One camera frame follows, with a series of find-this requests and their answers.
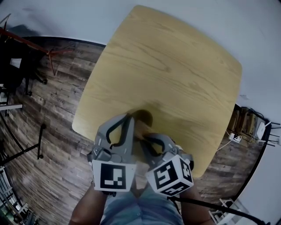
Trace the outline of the black office chair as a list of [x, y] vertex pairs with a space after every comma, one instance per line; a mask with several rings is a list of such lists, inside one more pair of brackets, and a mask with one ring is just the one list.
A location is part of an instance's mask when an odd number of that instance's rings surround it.
[[25, 94], [28, 91], [29, 80], [38, 80], [47, 84], [47, 79], [40, 78], [37, 70], [40, 60], [45, 54], [39, 50], [30, 48], [27, 44], [20, 43], [12, 38], [0, 36], [0, 84], [8, 92], [14, 92], [25, 80]]

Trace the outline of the metal shelf rack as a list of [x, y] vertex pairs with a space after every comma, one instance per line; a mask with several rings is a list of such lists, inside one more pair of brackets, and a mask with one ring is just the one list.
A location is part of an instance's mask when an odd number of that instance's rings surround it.
[[4, 166], [0, 166], [0, 225], [39, 225], [39, 217], [17, 198]]

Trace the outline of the white power strip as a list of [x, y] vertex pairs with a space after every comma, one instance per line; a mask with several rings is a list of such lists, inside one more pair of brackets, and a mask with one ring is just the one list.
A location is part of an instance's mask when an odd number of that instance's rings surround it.
[[234, 134], [234, 133], [230, 133], [230, 134], [228, 135], [228, 139], [229, 139], [230, 141], [232, 141], [232, 142], [237, 142], [237, 143], [240, 143], [241, 140], [242, 140], [241, 136], [238, 136], [238, 135], [236, 135], [236, 134]]

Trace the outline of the cardboard box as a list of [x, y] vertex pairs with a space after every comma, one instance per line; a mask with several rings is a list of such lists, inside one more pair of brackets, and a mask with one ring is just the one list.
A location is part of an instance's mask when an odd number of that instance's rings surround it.
[[252, 109], [242, 107], [232, 112], [227, 129], [235, 134], [252, 137], [257, 115]]

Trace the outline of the round brown ball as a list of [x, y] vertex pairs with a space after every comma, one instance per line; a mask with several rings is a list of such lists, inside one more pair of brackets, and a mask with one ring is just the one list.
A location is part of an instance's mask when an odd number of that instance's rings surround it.
[[149, 111], [145, 109], [137, 110], [132, 113], [132, 117], [134, 118], [135, 123], [137, 121], [142, 121], [143, 123], [147, 124], [149, 127], [152, 127], [153, 117]]

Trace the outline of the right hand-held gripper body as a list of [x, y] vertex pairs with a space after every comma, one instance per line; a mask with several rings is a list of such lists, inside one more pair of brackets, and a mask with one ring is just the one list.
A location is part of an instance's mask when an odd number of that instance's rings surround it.
[[167, 197], [175, 196], [194, 186], [191, 171], [194, 161], [192, 155], [177, 146], [177, 154], [166, 153], [155, 168], [150, 168], [145, 177], [155, 193]]

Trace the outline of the red-brown coat rack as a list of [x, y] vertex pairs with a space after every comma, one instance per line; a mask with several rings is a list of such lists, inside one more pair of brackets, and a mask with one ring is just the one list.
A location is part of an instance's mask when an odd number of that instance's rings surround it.
[[9, 32], [9, 31], [6, 31], [1, 27], [0, 27], [0, 34], [6, 35], [9, 38], [12, 38], [12, 39], [14, 39], [18, 42], [24, 43], [24, 44], [28, 45], [29, 47], [34, 48], [36, 50], [39, 50], [39, 51], [43, 52], [45, 55], [47, 55], [49, 57], [51, 69], [52, 69], [52, 72], [53, 72], [54, 75], [55, 75], [55, 72], [54, 72], [53, 63], [52, 63], [52, 57], [57, 55], [57, 54], [62, 54], [62, 53], [65, 53], [65, 52], [73, 51], [73, 49], [62, 49], [62, 50], [58, 50], [58, 51], [53, 51], [53, 50], [49, 51], [49, 50], [47, 50], [47, 49], [29, 41], [29, 40], [26, 40], [26, 39], [24, 39], [22, 37], [19, 37], [19, 36]]

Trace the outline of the person's left forearm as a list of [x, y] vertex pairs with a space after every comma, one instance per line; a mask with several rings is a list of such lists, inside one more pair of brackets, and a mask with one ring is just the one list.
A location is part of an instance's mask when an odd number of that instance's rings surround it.
[[94, 189], [92, 183], [72, 212], [69, 225], [99, 225], [107, 195]]

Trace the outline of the white metal frame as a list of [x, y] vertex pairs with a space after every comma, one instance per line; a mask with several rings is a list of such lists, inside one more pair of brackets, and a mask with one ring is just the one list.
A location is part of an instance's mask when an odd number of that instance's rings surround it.
[[[220, 198], [220, 205], [240, 212], [248, 212], [239, 200]], [[215, 225], [236, 225], [242, 219], [241, 216], [215, 209], [209, 210], [209, 214]]]

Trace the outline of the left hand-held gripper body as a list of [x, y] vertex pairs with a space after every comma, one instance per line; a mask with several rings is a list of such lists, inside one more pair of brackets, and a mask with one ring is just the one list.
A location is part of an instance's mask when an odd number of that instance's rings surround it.
[[103, 192], [130, 191], [137, 165], [134, 161], [95, 145], [87, 155], [91, 164], [94, 189]]

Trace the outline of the person's right forearm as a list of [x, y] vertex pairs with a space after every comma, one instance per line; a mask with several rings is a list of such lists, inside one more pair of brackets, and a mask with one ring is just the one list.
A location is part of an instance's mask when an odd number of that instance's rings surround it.
[[[180, 198], [202, 200], [196, 185], [180, 193]], [[181, 202], [181, 216], [184, 225], [215, 225], [206, 207]]]

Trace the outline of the black router with antennas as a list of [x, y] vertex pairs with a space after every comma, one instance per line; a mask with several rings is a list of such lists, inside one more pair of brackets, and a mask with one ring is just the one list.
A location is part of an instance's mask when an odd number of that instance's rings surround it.
[[281, 123], [268, 122], [264, 132], [265, 146], [281, 146]]

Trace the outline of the white router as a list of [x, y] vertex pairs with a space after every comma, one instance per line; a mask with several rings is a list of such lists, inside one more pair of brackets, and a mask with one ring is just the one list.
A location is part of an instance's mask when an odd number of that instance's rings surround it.
[[262, 139], [263, 134], [265, 132], [265, 128], [266, 128], [265, 123], [264, 122], [260, 122], [259, 126], [256, 129], [256, 136], [257, 136], [257, 138], [259, 140]]

